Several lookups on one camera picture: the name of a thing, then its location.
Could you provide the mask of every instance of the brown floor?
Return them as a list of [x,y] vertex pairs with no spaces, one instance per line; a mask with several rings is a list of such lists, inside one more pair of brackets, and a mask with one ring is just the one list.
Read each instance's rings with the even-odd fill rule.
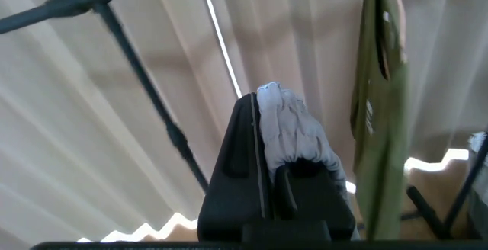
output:
[[[464,180],[466,166],[467,162],[452,161],[444,171],[440,172],[423,172],[413,169],[408,175],[409,184],[415,185],[431,207],[434,208],[438,216],[444,219]],[[412,201],[405,194],[403,212],[415,210]],[[358,222],[360,222],[361,216],[358,213],[357,207],[355,215],[358,218]],[[466,237],[465,207],[457,217],[452,234],[456,239]],[[432,234],[425,220],[418,218],[402,221],[400,239],[435,240],[435,236]],[[167,240],[197,241],[197,231],[177,226]]]

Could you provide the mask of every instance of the gray garment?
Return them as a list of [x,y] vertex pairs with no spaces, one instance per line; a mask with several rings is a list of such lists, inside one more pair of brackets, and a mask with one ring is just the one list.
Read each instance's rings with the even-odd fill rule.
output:
[[[341,160],[330,148],[322,125],[310,115],[303,100],[291,90],[281,89],[279,82],[270,82],[258,88],[258,104],[259,126],[271,181],[275,181],[276,169],[285,162],[295,162],[298,158],[322,162],[354,213],[345,188],[346,176]],[[360,239],[358,230],[355,229],[352,238]]]

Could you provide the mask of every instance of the green shirt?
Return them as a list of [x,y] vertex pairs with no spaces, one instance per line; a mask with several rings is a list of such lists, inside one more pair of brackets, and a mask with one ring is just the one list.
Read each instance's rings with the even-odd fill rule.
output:
[[352,95],[356,199],[367,239],[398,236],[404,192],[407,67],[391,2],[363,2]]

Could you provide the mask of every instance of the curtain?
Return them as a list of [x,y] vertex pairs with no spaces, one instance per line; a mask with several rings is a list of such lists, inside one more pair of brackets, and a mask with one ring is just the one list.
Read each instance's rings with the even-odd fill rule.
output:
[[[0,0],[0,17],[44,1]],[[354,181],[362,0],[211,1],[220,30],[207,0],[111,3],[207,179],[235,74],[243,94],[279,81],[303,95]],[[487,125],[486,1],[403,0],[411,156],[438,162]],[[197,217],[204,194],[99,17],[4,34],[0,59],[0,249]]]

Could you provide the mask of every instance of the hanging garment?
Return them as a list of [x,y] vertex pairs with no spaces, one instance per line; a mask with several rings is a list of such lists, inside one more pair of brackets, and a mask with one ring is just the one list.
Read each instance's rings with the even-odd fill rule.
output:
[[[329,171],[337,191],[352,210],[345,187],[345,172],[341,160],[330,148],[322,125],[307,110],[302,99],[279,82],[258,88],[261,120],[259,126],[265,144],[265,158],[271,181],[276,169],[299,158],[322,162]],[[355,229],[353,239],[360,239]]]
[[404,16],[398,1],[364,0],[361,16],[351,127],[356,198],[367,239],[395,239],[400,230],[408,144]]

